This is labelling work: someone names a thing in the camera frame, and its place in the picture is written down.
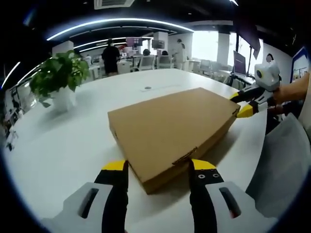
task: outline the gray fabric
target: gray fabric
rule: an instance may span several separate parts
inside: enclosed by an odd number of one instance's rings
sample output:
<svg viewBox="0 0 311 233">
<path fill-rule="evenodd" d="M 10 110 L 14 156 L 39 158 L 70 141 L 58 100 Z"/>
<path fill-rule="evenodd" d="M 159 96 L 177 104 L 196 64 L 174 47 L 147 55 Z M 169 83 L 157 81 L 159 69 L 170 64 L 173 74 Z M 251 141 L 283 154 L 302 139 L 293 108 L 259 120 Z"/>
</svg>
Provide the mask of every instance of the gray fabric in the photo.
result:
<svg viewBox="0 0 311 233">
<path fill-rule="evenodd" d="M 264 216 L 280 218 L 299 192 L 310 165 L 307 134 L 300 122 L 288 114 L 266 136 L 259 164 L 246 192 Z"/>
<path fill-rule="evenodd" d="M 153 60 L 154 60 L 153 56 L 144 56 L 140 66 L 142 67 L 152 66 Z"/>
<path fill-rule="evenodd" d="M 160 56 L 159 63 L 160 64 L 170 64 L 171 63 L 171 59 L 170 59 L 169 56 Z"/>
</svg>

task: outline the white flower pot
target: white flower pot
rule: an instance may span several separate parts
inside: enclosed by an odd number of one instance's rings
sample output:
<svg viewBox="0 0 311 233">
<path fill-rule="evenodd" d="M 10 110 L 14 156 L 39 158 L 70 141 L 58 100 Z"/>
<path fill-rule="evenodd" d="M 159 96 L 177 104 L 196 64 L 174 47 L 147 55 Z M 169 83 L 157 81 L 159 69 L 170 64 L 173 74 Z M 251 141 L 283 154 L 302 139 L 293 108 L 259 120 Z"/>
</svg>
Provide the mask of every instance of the white flower pot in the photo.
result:
<svg viewBox="0 0 311 233">
<path fill-rule="evenodd" d="M 54 108 L 59 112 L 66 112 L 76 106 L 76 95 L 68 86 L 51 92 L 51 97 Z"/>
</svg>

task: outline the cardboard box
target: cardboard box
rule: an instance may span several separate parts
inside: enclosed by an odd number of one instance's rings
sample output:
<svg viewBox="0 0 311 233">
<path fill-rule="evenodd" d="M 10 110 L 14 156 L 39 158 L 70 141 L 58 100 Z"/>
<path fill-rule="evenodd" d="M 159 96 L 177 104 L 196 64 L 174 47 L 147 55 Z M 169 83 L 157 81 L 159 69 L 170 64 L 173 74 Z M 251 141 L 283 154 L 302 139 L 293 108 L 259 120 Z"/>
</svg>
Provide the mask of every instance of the cardboard box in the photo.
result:
<svg viewBox="0 0 311 233">
<path fill-rule="evenodd" d="M 229 130 L 240 106 L 203 88 L 108 113 L 110 130 L 150 194 L 187 169 Z"/>
</svg>

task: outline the desk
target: desk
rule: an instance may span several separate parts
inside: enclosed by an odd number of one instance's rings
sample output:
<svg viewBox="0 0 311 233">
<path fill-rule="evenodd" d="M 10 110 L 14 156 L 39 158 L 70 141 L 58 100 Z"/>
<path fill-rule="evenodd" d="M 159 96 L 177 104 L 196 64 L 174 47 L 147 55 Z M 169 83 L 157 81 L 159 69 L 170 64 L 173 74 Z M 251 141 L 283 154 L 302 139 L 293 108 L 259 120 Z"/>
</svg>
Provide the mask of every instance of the desk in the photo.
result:
<svg viewBox="0 0 311 233">
<path fill-rule="evenodd" d="M 195 73 L 196 71 L 199 70 L 199 66 L 200 66 L 201 61 L 190 59 L 190 60 L 188 60 L 188 63 L 189 63 L 188 71 Z"/>
<path fill-rule="evenodd" d="M 218 70 L 218 72 L 220 72 L 220 73 L 225 73 L 225 74 L 228 74 L 228 75 L 230 75 L 230 74 L 232 73 L 231 71 L 222 70 L 222 69 Z"/>
<path fill-rule="evenodd" d="M 93 77 L 93 80 L 98 79 L 100 72 L 98 72 L 98 69 L 101 68 L 100 65 L 91 65 L 88 70 L 91 73 L 91 77 Z"/>
<path fill-rule="evenodd" d="M 10 123 L 11 123 L 11 125 L 13 126 L 14 124 L 15 124 L 15 121 L 14 121 L 14 119 L 13 119 L 13 116 L 14 115 L 16 115 L 17 114 L 17 112 L 16 112 L 16 108 L 14 108 L 13 110 L 12 110 L 12 112 L 11 113 L 7 113 L 6 115 L 5 115 L 5 121 L 9 121 Z"/>
<path fill-rule="evenodd" d="M 226 98 L 237 91 L 190 72 L 157 69 L 86 83 L 76 89 L 77 106 L 62 115 L 37 104 L 16 123 L 19 138 L 15 149 L 5 155 L 16 189 L 35 216 L 54 217 L 63 201 L 86 182 L 93 182 L 105 164 L 123 159 L 109 130 L 108 111 L 197 87 Z M 237 119 L 208 154 L 223 158 L 218 171 L 242 190 L 248 187 L 260 158 L 266 115 L 263 111 Z M 189 195 L 185 175 L 148 196 L 129 170 L 127 231 L 194 232 Z"/>
<path fill-rule="evenodd" d="M 243 75 L 239 75 L 239 74 L 233 73 L 230 75 L 230 77 L 231 77 L 231 80 L 230 80 L 229 86 L 232 86 L 233 79 L 237 79 L 237 80 L 241 81 L 242 83 L 244 83 L 244 87 L 246 87 L 246 85 L 251 85 L 255 82 L 255 79 L 252 79 L 250 77 L 246 77 Z"/>
</svg>

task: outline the ceiling light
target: ceiling light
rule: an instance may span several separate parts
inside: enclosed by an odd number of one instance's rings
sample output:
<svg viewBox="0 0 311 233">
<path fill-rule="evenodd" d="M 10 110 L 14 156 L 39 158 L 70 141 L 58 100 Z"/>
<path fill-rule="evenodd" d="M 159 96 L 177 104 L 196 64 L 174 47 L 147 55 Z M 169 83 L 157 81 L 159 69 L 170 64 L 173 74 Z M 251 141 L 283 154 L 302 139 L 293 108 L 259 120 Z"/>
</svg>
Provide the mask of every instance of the ceiling light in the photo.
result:
<svg viewBox="0 0 311 233">
<path fill-rule="evenodd" d="M 11 71 L 9 72 L 8 76 L 6 76 L 4 82 L 2 83 L 1 89 L 3 88 L 3 85 L 5 84 L 5 82 L 8 80 L 8 78 L 11 76 L 11 74 L 13 73 L 13 71 L 16 69 L 16 67 L 18 67 L 18 65 L 20 64 L 20 62 L 17 62 L 16 65 L 13 67 L 13 69 L 11 69 Z"/>
<path fill-rule="evenodd" d="M 72 31 L 74 29 L 81 28 L 81 27 L 84 27 L 84 26 L 87 26 L 87 25 L 96 24 L 96 23 L 116 22 L 116 21 L 140 21 L 140 22 L 158 23 L 158 24 L 168 25 L 168 26 L 180 28 L 180 29 L 183 29 L 183 30 L 187 30 L 187 31 L 192 32 L 192 33 L 194 32 L 194 30 L 189 29 L 189 28 L 185 28 L 183 26 L 179 26 L 179 25 L 176 25 L 176 24 L 173 24 L 173 23 L 153 20 L 153 19 L 145 19 L 145 18 L 110 18 L 110 19 L 101 19 L 101 20 L 91 21 L 91 22 L 88 22 L 88 23 L 79 24 L 77 26 L 74 26 L 74 27 L 68 28 L 66 30 L 63 30 L 63 31 L 61 31 L 59 33 L 56 33 L 55 35 L 49 37 L 47 40 L 52 40 L 52 39 L 58 37 L 59 35 L 62 35 L 64 33 L 70 32 L 70 31 Z"/>
<path fill-rule="evenodd" d="M 26 78 L 31 72 L 33 72 L 35 69 L 37 69 L 39 67 L 39 65 L 37 65 L 35 68 L 33 68 L 32 70 L 30 70 L 27 74 L 25 74 L 19 81 L 17 84 L 20 84 L 21 81 L 24 80 L 24 78 Z"/>
<path fill-rule="evenodd" d="M 114 43 L 113 45 L 124 45 L 124 44 L 126 44 L 126 42 Z M 85 49 L 85 50 L 81 50 L 81 51 L 79 51 L 79 52 L 84 52 L 84 51 L 88 51 L 88 50 L 94 50 L 94 49 L 102 48 L 102 47 L 106 47 L 106 46 L 108 46 L 108 45 L 100 45 L 100 46 L 88 48 L 88 49 Z"/>
<path fill-rule="evenodd" d="M 153 37 L 147 37 L 147 36 L 143 36 L 142 38 L 143 38 L 143 39 L 153 39 Z M 126 39 L 126 37 L 112 38 L 112 40 L 122 40 L 122 39 Z M 86 44 L 78 45 L 78 46 L 73 47 L 73 48 L 74 48 L 74 49 L 77 49 L 77 48 L 82 47 L 82 46 L 85 46 L 85 45 L 91 45 L 91 44 L 95 44 L 95 43 L 99 43 L 99 42 L 104 42 L 104 41 L 107 41 L 107 40 L 108 40 L 108 39 L 105 39 L 105 40 L 97 40 L 97 41 L 89 42 L 89 43 L 86 43 Z"/>
<path fill-rule="evenodd" d="M 230 1 L 230 2 L 233 2 L 234 4 L 236 4 L 237 6 L 239 6 L 235 0 L 229 0 L 229 1 Z"/>
</svg>

